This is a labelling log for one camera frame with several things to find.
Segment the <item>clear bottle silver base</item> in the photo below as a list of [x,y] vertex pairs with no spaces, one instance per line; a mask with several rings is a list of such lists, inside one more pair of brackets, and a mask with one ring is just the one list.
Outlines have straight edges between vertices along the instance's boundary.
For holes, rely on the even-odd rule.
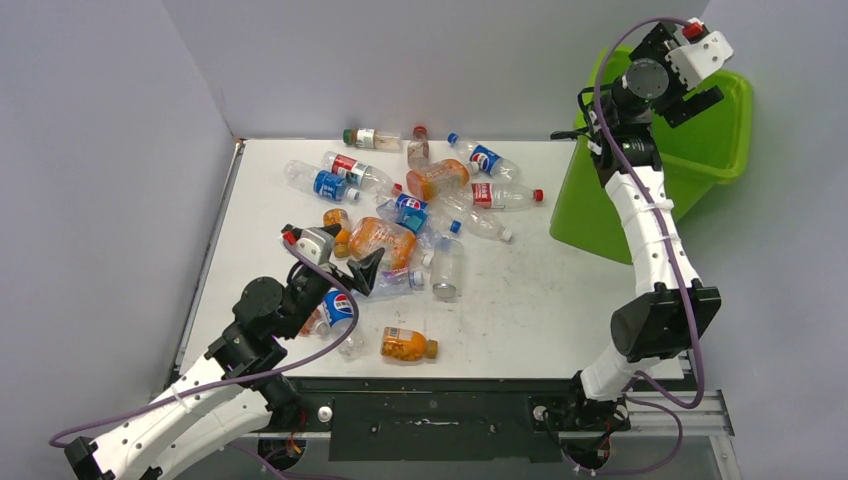
[[461,242],[451,238],[440,239],[430,262],[430,283],[433,294],[440,300],[455,299],[462,280],[465,249]]

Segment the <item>orange bottle brown cap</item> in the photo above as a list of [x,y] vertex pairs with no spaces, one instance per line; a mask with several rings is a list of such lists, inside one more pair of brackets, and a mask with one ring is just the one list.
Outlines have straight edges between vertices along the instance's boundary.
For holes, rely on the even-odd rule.
[[380,353],[384,357],[406,362],[435,360],[438,351],[438,342],[420,332],[399,327],[385,327],[383,330]]

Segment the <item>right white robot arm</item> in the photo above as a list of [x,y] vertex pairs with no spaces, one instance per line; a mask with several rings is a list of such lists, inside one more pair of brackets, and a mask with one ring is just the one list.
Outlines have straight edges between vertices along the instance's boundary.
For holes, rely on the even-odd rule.
[[733,49],[698,18],[651,18],[643,27],[628,68],[578,93],[584,126],[553,133],[556,140],[585,139],[635,274],[634,298],[611,316],[609,346],[575,375],[576,392],[565,402],[567,418],[579,428],[614,412],[636,382],[650,380],[654,366],[683,352],[693,363],[696,390],[675,405],[697,407],[706,383],[701,338],[722,304],[692,266],[675,226],[653,120],[679,126],[720,102],[720,89],[701,84]]

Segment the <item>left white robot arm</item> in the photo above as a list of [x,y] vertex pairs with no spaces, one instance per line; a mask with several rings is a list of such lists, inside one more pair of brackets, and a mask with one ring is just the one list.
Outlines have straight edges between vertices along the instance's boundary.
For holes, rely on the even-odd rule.
[[194,364],[154,401],[103,420],[110,431],[95,438],[84,427],[63,450],[78,479],[174,479],[238,437],[266,426],[290,428],[301,412],[299,394],[285,372],[282,341],[295,338],[331,290],[369,295],[384,248],[345,270],[331,261],[340,227],[285,226],[282,246],[297,262],[286,281],[250,281],[232,308],[233,320]]

